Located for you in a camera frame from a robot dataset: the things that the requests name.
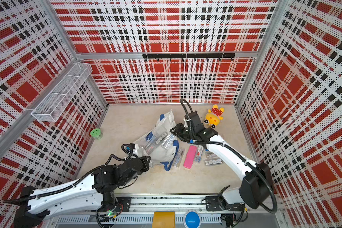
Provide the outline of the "clear case barcode label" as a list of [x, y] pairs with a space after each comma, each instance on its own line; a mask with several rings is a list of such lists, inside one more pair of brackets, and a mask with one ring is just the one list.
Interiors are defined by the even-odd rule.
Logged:
[[204, 161], [206, 166], [215, 166], [223, 164], [223, 161], [221, 159], [208, 159]]

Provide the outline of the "pink pencil case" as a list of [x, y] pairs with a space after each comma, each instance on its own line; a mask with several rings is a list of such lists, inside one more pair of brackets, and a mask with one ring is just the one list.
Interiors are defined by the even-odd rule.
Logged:
[[186, 157], [183, 164], [184, 168], [190, 169], [192, 167], [196, 153], [197, 146], [191, 145], [188, 149], [188, 152], [186, 153]]

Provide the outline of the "clear plastic compass set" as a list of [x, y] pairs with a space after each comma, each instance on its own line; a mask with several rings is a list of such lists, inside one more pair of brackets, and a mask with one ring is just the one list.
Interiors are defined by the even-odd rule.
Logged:
[[213, 159], [213, 158], [218, 158], [218, 156], [212, 152], [205, 152], [206, 153], [206, 158], [207, 159]]

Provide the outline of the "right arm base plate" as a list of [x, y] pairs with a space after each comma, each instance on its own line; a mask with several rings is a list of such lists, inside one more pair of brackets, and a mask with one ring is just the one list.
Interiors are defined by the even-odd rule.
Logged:
[[229, 204], [221, 196], [207, 196], [205, 205], [207, 211], [243, 211], [245, 209], [244, 204]]

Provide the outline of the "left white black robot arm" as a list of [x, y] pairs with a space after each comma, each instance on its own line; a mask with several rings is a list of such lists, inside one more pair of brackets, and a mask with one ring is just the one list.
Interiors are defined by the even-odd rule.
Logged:
[[44, 189], [27, 186], [19, 198], [3, 200], [5, 204], [18, 206], [14, 226], [34, 228], [52, 217], [80, 211], [103, 213], [108, 218], [128, 212], [131, 197], [116, 197], [114, 191], [131, 186], [139, 175], [149, 171], [151, 157], [140, 156], [133, 143], [123, 144], [121, 148], [126, 157], [112, 154], [105, 164], [77, 180]]

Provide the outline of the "white canvas bag blue handles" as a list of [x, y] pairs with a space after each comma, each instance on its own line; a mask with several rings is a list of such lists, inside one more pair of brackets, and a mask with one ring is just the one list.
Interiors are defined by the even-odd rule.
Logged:
[[176, 126], [173, 111], [160, 115], [155, 127], [135, 141], [135, 154], [150, 156], [150, 167], [161, 165], [170, 171], [179, 154], [180, 144], [170, 130]]

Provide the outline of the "small clear stationery pack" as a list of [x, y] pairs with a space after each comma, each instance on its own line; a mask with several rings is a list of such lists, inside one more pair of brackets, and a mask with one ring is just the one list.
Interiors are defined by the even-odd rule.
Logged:
[[202, 159], [202, 154], [204, 152], [204, 148], [202, 145], [198, 145], [197, 152], [195, 154], [194, 162], [195, 163], [200, 163]]

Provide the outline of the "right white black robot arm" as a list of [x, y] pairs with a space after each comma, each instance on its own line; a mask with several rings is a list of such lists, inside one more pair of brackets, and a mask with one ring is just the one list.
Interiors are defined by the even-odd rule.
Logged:
[[269, 166], [243, 156], [217, 131], [211, 127], [206, 128], [198, 113], [192, 110], [185, 99], [180, 99], [180, 104], [185, 111], [185, 122], [177, 124], [170, 132], [185, 143], [202, 146], [217, 155], [242, 181], [240, 188], [226, 187], [219, 193], [221, 209], [227, 210], [229, 206], [241, 203], [252, 209], [262, 207], [269, 213], [276, 213], [278, 205]]

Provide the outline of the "clear tube with blue pen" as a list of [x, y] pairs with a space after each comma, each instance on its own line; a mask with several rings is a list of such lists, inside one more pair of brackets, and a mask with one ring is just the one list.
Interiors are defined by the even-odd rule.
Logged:
[[175, 158], [175, 161], [173, 163], [173, 167], [175, 167], [175, 168], [179, 168], [180, 167], [180, 164], [181, 164], [182, 159], [183, 159], [184, 151], [185, 151], [184, 148], [180, 148], [179, 149], [178, 154], [177, 154], [177, 156]]

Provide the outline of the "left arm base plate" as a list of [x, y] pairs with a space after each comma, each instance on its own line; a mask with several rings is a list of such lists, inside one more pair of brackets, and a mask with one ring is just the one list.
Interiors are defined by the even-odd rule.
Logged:
[[105, 201], [105, 203], [101, 202], [101, 207], [97, 211], [111, 212], [112, 214], [128, 212], [131, 206], [131, 200], [131, 197], [113, 197], [111, 200]]

